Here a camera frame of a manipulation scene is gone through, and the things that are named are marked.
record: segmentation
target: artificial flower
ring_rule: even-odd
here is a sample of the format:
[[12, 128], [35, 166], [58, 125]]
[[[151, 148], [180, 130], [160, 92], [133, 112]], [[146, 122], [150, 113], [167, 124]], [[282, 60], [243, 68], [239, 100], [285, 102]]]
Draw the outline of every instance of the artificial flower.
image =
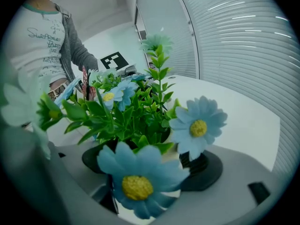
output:
[[110, 68], [102, 73], [102, 78], [107, 78], [110, 74], [114, 77], [117, 75], [117, 70], [115, 68]]
[[62, 100], [67, 100], [74, 91], [74, 87], [79, 83], [79, 81], [81, 80], [81, 78], [75, 78], [67, 87], [66, 89], [63, 91], [63, 93], [61, 93], [56, 99], [55, 99], [55, 104], [61, 108], [62, 107]]
[[48, 136], [39, 126], [43, 118], [37, 111], [40, 109], [38, 102], [42, 94], [48, 93], [51, 77], [43, 76], [39, 79], [40, 70], [37, 70], [29, 78], [24, 68], [18, 72], [18, 83], [21, 87], [4, 84], [4, 96], [8, 105], [1, 108], [1, 115], [4, 121], [10, 126], [19, 127], [23, 124], [31, 123], [33, 133], [37, 135], [39, 145], [47, 159], [50, 159], [50, 149], [48, 147]]
[[89, 69], [89, 86], [92, 86], [94, 83], [101, 81], [101, 76], [103, 72], [98, 70], [90, 70]]
[[123, 95], [124, 93], [118, 88], [115, 87], [113, 89], [111, 89], [110, 91], [101, 94], [103, 103], [105, 104], [105, 106], [107, 107], [108, 110], [112, 110], [113, 109], [113, 102], [121, 102], [123, 99]]
[[158, 34], [147, 35], [146, 40], [142, 41], [142, 49], [145, 53], [149, 51], [156, 51], [159, 45], [163, 46], [164, 53], [169, 53], [172, 50], [173, 42], [170, 41], [168, 36], [161, 36]]
[[118, 108], [122, 112], [126, 106], [131, 104], [130, 98], [135, 94], [138, 85], [131, 80], [124, 80], [118, 84], [117, 88], [123, 92], [123, 99], [118, 103]]
[[177, 118], [169, 121], [173, 129], [172, 141], [178, 143], [180, 154], [189, 152], [190, 161], [197, 159], [207, 145], [214, 143], [215, 138], [222, 134], [221, 127], [227, 114], [218, 109], [215, 100], [202, 96], [195, 101], [187, 101], [187, 110], [176, 107]]
[[140, 81], [140, 80], [144, 80], [146, 78], [146, 76], [147, 75], [145, 75], [145, 74], [140, 74], [140, 75], [133, 74], [131, 76], [125, 77], [124, 79], [131, 80], [131, 81]]
[[180, 189], [189, 176], [188, 168], [180, 169], [178, 160], [162, 164], [158, 148], [147, 145], [137, 154], [119, 142], [113, 153], [106, 145], [99, 152], [100, 169], [112, 176], [114, 197], [140, 219], [157, 218], [176, 200], [162, 194]]

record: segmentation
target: gray sleeve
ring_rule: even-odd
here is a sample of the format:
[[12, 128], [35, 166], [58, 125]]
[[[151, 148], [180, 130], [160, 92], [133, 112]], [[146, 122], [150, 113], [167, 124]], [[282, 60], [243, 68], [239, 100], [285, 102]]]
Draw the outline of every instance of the gray sleeve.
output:
[[68, 36], [70, 41], [70, 52], [72, 62], [83, 70], [83, 66], [98, 70], [97, 59], [88, 52], [77, 35], [72, 16], [67, 21]]

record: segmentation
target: white t-shirt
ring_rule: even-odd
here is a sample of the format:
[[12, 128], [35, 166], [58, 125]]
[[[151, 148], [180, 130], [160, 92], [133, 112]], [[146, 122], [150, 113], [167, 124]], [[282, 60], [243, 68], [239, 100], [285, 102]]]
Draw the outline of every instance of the white t-shirt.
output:
[[51, 75], [51, 83], [66, 78], [60, 63], [60, 48], [65, 40], [62, 19], [60, 12], [43, 12], [28, 4], [21, 6], [3, 44], [11, 64], [17, 70], [25, 67], [29, 75], [42, 68], [40, 79]]

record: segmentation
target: person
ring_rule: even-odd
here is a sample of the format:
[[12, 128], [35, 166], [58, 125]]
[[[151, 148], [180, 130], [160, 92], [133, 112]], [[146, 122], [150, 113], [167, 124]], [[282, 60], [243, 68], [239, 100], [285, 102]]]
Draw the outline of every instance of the person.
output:
[[51, 76], [49, 96], [53, 101], [75, 79], [71, 61], [80, 71], [84, 66], [87, 71], [98, 70], [97, 59], [77, 35], [72, 15], [51, 0], [26, 0], [4, 40], [5, 54], [17, 70], [25, 67], [31, 75], [41, 69], [40, 79]]

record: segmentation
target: window blinds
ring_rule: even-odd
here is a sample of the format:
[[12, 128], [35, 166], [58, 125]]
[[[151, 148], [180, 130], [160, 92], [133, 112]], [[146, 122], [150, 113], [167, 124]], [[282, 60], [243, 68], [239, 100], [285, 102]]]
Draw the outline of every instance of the window blinds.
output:
[[165, 63], [173, 68], [170, 74], [196, 78], [192, 35], [179, 0], [137, 0], [137, 5], [147, 34], [162, 32], [174, 42], [170, 59]]
[[200, 79], [242, 93], [280, 117], [273, 172], [291, 176], [300, 156], [300, 47], [288, 19], [273, 0], [184, 2]]

